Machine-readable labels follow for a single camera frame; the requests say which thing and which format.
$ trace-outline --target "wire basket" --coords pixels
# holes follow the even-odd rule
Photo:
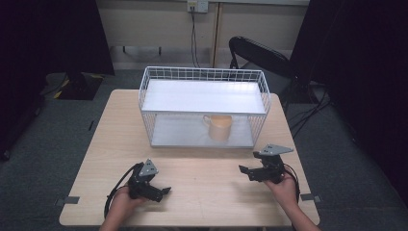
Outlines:
[[[152,146],[253,147],[270,103],[261,70],[149,66],[139,91]],[[209,136],[213,115],[232,117],[226,141]]]

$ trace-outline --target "hand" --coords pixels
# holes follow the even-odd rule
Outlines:
[[[320,229],[303,213],[297,204],[296,188],[294,179],[287,172],[284,173],[283,180],[279,184],[274,184],[270,180],[264,181],[272,191],[276,201],[285,211],[297,231],[319,231]]]
[[[99,230],[117,230],[120,224],[133,214],[135,208],[147,200],[148,199],[144,197],[132,199],[129,196],[129,187],[125,186],[120,188],[115,193],[109,213]]]
[[[297,205],[295,182],[290,174],[284,172],[283,180],[279,184],[274,184],[270,180],[264,181],[264,183],[282,207]]]

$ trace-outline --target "black cable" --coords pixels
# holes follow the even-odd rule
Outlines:
[[[131,172],[136,165],[132,166],[129,170],[126,171],[126,173],[122,176],[122,178],[120,178],[119,182],[117,182],[116,186],[112,189],[111,193],[107,196],[107,200],[105,203],[105,210],[104,210],[104,218],[106,218],[106,216],[109,213],[109,208],[111,207],[111,202],[112,199],[114,198],[116,192],[120,189],[123,188],[124,186],[119,188],[119,185],[122,183],[123,179],[129,174],[129,172]]]
[[[292,179],[294,180],[294,189],[296,190],[296,201],[299,202],[300,186],[299,186],[299,179],[297,178],[297,174],[296,174],[296,172],[294,171],[294,169],[291,166],[289,166],[287,164],[284,164],[284,165],[286,167],[290,168],[291,171],[293,172],[292,173],[292,172],[285,169],[285,172],[288,173],[292,177]]]
[[[300,130],[303,128],[303,126],[307,123],[307,121],[308,121],[314,114],[316,114],[317,112],[319,112],[320,110],[324,109],[325,107],[327,107],[327,106],[330,104],[330,100],[329,100],[323,107],[320,108],[320,105],[321,105],[321,103],[323,102],[324,96],[326,95],[326,93],[327,93],[327,90],[324,91],[323,97],[321,98],[321,100],[319,101],[319,103],[317,104],[317,106],[316,106],[315,108],[313,108],[313,111],[312,111],[308,116],[306,116],[306,114],[307,114],[307,113],[306,113],[305,115],[303,115],[302,119],[300,119],[295,125],[291,126],[290,130],[292,130],[294,127],[296,127],[296,126],[299,125],[301,122],[303,122],[303,124],[300,126],[300,128],[298,128],[297,131],[293,134],[293,139],[297,136],[297,134],[300,132]]]
[[[42,96],[45,96],[45,95],[47,95],[47,94],[49,94],[49,93],[51,93],[51,92],[53,92],[53,91],[55,91],[55,90],[60,89],[61,86],[64,84],[64,82],[65,82],[65,80],[66,80],[66,77],[67,77],[67,75],[65,74],[63,80],[62,80],[54,89],[49,90],[48,92],[42,93],[41,95],[42,95]]]

